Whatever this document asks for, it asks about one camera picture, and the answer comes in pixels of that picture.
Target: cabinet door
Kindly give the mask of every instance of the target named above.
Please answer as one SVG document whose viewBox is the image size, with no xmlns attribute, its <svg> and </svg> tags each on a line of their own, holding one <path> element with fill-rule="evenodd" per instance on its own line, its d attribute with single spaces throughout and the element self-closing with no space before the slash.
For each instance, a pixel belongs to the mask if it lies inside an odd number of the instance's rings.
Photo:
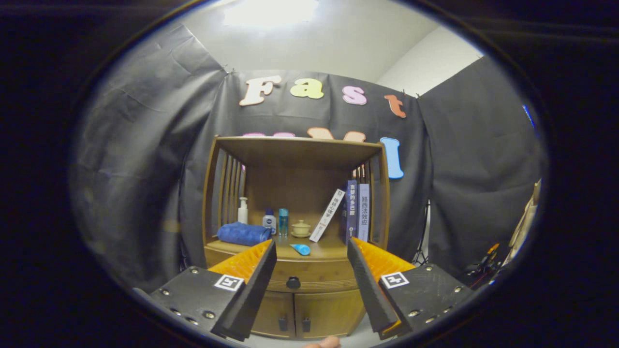
<svg viewBox="0 0 619 348">
<path fill-rule="evenodd" d="M 275 337 L 295 337 L 292 294 L 265 292 L 251 332 Z"/>
<path fill-rule="evenodd" d="M 298 338 L 349 335 L 365 314 L 359 290 L 295 294 Z"/>
</svg>

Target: white book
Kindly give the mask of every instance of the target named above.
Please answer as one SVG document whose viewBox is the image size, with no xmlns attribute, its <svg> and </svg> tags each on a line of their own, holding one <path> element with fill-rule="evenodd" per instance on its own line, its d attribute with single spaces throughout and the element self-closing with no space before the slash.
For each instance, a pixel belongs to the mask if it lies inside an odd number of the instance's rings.
<svg viewBox="0 0 619 348">
<path fill-rule="evenodd" d="M 324 210 L 324 213 L 322 214 L 320 221 L 318 222 L 318 224 L 316 224 L 316 227 L 314 228 L 314 232 L 312 232 L 311 236 L 309 236 L 309 240 L 314 241 L 314 242 L 320 240 L 320 237 L 322 237 L 322 234 L 327 229 L 327 226 L 329 225 L 331 218 L 333 218 L 333 215 L 335 214 L 337 207 L 340 206 L 340 203 L 342 202 L 344 195 L 345 195 L 345 192 L 342 191 L 341 189 L 337 189 L 335 191 L 335 193 L 333 194 L 333 198 L 331 198 L 331 202 L 329 202 L 329 205 L 327 206 L 327 209 Z"/>
<path fill-rule="evenodd" d="M 368 241 L 370 234 L 370 184 L 359 184 L 359 223 L 357 238 Z"/>
</svg>

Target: white pump bottle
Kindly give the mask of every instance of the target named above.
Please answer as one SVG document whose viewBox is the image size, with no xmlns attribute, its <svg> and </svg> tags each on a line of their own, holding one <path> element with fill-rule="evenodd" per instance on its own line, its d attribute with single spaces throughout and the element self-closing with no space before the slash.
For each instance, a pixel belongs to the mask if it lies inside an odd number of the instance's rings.
<svg viewBox="0 0 619 348">
<path fill-rule="evenodd" d="M 241 207 L 238 209 L 238 221 L 247 224 L 247 197 L 239 197 Z"/>
</svg>

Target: blue towel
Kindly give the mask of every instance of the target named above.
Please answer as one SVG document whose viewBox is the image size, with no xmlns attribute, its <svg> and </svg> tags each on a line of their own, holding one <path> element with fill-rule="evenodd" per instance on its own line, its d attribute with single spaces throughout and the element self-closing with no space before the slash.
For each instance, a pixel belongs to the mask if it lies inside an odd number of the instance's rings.
<svg viewBox="0 0 619 348">
<path fill-rule="evenodd" d="M 271 237 L 271 230 L 267 227 L 235 222 L 223 225 L 217 231 L 217 237 L 227 243 L 254 246 L 268 240 Z"/>
</svg>

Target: book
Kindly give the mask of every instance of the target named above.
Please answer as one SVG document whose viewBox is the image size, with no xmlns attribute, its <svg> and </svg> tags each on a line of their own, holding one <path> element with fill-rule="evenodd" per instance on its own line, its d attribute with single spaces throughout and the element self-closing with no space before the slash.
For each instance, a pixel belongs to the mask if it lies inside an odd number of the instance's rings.
<svg viewBox="0 0 619 348">
<path fill-rule="evenodd" d="M 356 180 L 348 180 L 346 184 L 346 197 L 342 206 L 342 222 L 340 223 L 340 236 L 348 245 L 351 237 L 357 236 L 358 217 L 358 184 Z"/>
<path fill-rule="evenodd" d="M 335 191 L 335 193 L 333 194 L 333 198 L 331 198 L 329 205 L 324 210 L 320 221 L 318 221 L 318 224 L 316 224 L 314 231 L 309 236 L 309 240 L 314 242 L 320 240 L 320 237 L 322 237 L 325 229 L 327 229 L 329 222 L 333 218 L 333 215 L 335 214 L 337 208 L 340 206 L 340 203 L 342 202 L 345 194 L 346 192 L 342 191 L 341 189 L 337 189 Z"/>
<path fill-rule="evenodd" d="M 359 224 L 357 238 L 368 241 L 370 237 L 370 184 L 359 184 Z"/>
</svg>

